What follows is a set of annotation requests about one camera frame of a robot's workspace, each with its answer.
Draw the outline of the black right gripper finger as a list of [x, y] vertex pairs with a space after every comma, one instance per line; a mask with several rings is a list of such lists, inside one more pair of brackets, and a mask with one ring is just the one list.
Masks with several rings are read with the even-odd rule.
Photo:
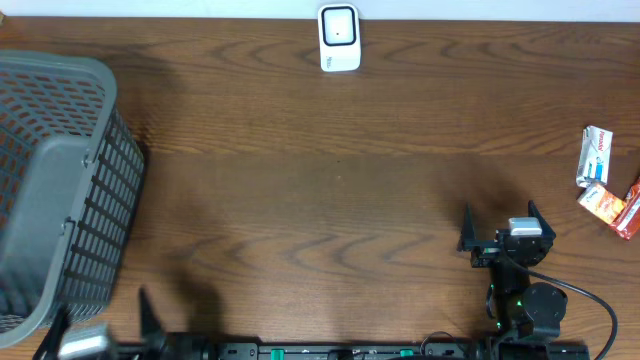
[[528, 201], [528, 215], [530, 217], [535, 218], [538, 221], [539, 227], [541, 229], [542, 238], [550, 239], [550, 240], [554, 240], [556, 238], [556, 233], [553, 231], [551, 226], [547, 223], [547, 221], [541, 215], [540, 211], [538, 210], [533, 200]]
[[477, 237], [473, 223], [472, 210], [469, 204], [464, 210], [464, 217], [460, 237], [456, 246], [458, 252], [471, 252], [477, 247]]

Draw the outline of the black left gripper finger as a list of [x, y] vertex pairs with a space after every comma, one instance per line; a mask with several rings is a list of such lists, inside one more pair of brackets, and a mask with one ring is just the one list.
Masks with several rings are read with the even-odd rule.
[[58, 360], [58, 352], [62, 340], [69, 327], [69, 310], [67, 307], [60, 307], [48, 333], [33, 355], [32, 360]]
[[162, 355], [166, 349], [167, 335], [161, 322], [156, 317], [153, 306], [144, 287], [139, 289], [140, 335], [145, 352]]

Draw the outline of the orange small box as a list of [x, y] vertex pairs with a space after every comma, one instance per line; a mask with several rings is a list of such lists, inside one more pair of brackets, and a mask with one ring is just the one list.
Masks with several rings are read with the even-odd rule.
[[606, 224], [613, 223], [626, 206], [623, 200], [599, 183], [589, 185], [577, 201]]

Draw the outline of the white blue toothpaste box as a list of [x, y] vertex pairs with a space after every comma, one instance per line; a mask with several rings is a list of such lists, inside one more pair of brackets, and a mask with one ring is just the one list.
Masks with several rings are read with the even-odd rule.
[[592, 183], [608, 183], [613, 133], [593, 125], [583, 130], [582, 146], [576, 173], [576, 185], [582, 188]]

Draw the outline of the orange Top chocolate bar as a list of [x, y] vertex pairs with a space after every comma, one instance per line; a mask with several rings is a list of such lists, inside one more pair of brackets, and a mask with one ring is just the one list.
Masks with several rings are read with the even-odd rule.
[[625, 198], [626, 206], [610, 224], [610, 228], [627, 241], [639, 231], [639, 188], [639, 180], [636, 180]]

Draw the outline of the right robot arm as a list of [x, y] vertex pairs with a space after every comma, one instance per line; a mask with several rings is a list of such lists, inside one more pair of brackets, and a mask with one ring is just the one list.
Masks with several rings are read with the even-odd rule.
[[473, 268], [486, 268], [491, 284], [486, 311], [497, 321], [496, 334], [477, 340], [467, 351], [470, 359], [549, 359], [550, 343], [560, 335], [567, 295], [549, 283], [533, 283], [531, 268], [553, 246], [556, 233], [534, 202], [526, 217], [509, 220], [492, 240], [476, 236], [471, 208], [464, 212], [459, 252], [470, 254]]

